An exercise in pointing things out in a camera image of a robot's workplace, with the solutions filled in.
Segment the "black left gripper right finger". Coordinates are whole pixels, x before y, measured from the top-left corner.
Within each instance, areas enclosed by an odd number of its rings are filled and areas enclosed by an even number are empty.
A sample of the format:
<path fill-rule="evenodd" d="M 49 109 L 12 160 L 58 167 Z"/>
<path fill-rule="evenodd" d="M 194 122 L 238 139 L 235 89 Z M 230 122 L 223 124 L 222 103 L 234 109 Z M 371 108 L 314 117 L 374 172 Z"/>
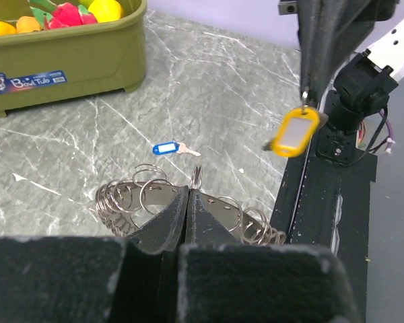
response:
<path fill-rule="evenodd" d="M 322 246 L 206 244 L 210 219 L 192 190 L 178 257 L 180 322 L 359 322 L 341 261 Z"/>

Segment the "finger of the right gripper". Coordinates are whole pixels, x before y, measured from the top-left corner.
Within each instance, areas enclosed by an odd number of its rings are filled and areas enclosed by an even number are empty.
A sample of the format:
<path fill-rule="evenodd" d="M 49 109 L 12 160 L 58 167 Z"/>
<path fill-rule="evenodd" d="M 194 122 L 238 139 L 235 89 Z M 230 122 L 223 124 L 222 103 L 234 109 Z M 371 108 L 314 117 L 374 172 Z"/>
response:
<path fill-rule="evenodd" d="M 319 101 L 340 64 L 371 33 L 376 1 L 298 1 L 300 91 Z"/>

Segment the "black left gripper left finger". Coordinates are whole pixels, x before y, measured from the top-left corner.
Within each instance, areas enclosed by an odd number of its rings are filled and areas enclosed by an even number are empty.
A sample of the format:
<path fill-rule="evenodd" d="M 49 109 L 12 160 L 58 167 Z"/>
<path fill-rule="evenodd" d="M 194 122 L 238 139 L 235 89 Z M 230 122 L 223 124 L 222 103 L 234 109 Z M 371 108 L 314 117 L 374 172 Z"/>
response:
<path fill-rule="evenodd" d="M 125 238 L 0 238 L 0 322 L 176 322 L 188 201 Z"/>

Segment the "yellow tag key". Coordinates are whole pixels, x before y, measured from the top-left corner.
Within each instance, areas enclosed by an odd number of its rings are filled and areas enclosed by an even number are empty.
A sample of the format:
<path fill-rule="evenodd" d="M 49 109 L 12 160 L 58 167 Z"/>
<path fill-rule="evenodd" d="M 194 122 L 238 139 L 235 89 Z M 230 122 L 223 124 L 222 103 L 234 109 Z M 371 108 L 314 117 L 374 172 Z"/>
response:
<path fill-rule="evenodd" d="M 308 90 L 302 94 L 302 105 L 289 111 L 282 120 L 276 136 L 262 147 L 281 157 L 291 158 L 303 154 L 314 134 L 328 121 L 308 99 Z"/>

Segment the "round metal key ring disc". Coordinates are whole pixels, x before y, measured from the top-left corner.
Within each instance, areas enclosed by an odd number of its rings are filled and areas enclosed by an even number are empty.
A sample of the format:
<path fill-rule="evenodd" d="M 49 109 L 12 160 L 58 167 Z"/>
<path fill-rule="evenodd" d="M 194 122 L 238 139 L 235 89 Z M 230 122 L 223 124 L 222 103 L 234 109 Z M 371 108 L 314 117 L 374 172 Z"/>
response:
<path fill-rule="evenodd" d="M 131 177 L 111 180 L 97 189 L 93 212 L 114 235 L 125 237 L 146 223 L 138 220 L 138 216 L 146 214 L 148 219 L 154 218 L 177 192 L 178 187 L 169 181 L 162 168 L 139 164 Z M 230 196 L 203 193 L 201 200 L 214 219 L 241 242 L 257 246 L 285 243 L 286 233 L 272 227 L 262 210 L 244 209 Z"/>

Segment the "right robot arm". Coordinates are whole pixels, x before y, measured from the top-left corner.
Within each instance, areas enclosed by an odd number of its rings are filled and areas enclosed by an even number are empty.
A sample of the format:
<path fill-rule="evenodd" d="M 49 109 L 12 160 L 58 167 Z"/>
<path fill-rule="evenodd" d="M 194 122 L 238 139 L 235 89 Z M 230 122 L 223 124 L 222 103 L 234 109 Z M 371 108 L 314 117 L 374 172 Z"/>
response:
<path fill-rule="evenodd" d="M 362 52 L 357 47 L 395 1 L 281 1 L 298 16 L 302 105 L 264 144 L 288 159 L 272 218 L 261 232 L 242 222 L 241 244 L 212 231 L 203 245 L 196 212 L 179 256 L 181 322 L 363 322 L 370 187 L 377 157 L 359 149 L 362 121 L 387 122 L 404 77 L 404 19 Z"/>

